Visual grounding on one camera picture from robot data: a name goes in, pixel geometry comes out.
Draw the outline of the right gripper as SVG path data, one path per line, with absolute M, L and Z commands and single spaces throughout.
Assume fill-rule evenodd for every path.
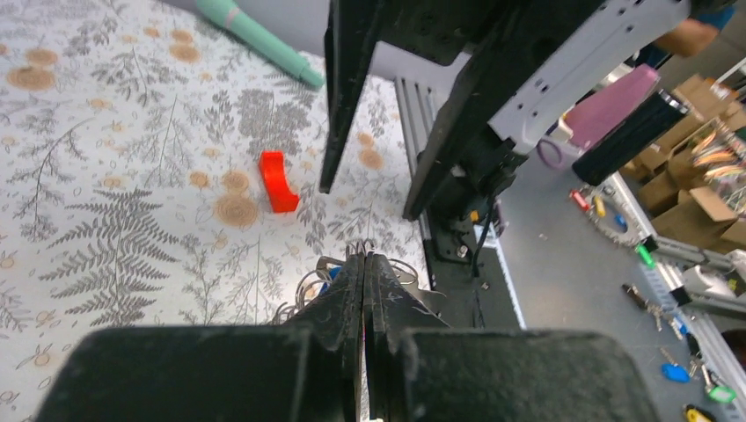
M 600 7 L 598 1 L 329 3 L 324 35 L 329 129 L 319 191 L 332 189 L 379 40 L 459 72 L 413 176 L 403 216 L 416 220 L 471 140 Z

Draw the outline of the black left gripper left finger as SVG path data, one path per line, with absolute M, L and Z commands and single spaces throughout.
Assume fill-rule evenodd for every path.
M 39 421 L 356 421 L 365 258 L 279 325 L 142 326 L 87 335 Z

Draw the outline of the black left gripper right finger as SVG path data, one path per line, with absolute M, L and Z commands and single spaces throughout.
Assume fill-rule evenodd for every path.
M 369 255 L 365 344 L 372 418 L 656 421 L 632 357 L 596 332 L 449 327 Z

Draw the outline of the blue key tag with key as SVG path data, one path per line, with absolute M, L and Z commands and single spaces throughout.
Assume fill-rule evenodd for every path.
M 324 293 L 331 286 L 331 284 L 334 282 L 337 275 L 339 274 L 340 270 L 341 270 L 340 266 L 333 266 L 328 269 L 328 277 L 326 281 L 322 283 L 322 286 L 319 290 L 320 294 Z

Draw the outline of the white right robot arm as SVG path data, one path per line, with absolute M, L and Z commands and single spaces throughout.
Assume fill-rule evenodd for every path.
M 494 200 L 540 136 L 625 58 L 699 1 L 333 1 L 325 32 L 328 193 L 379 42 L 448 65 L 470 59 L 435 118 L 403 216 L 449 226 L 494 217 Z

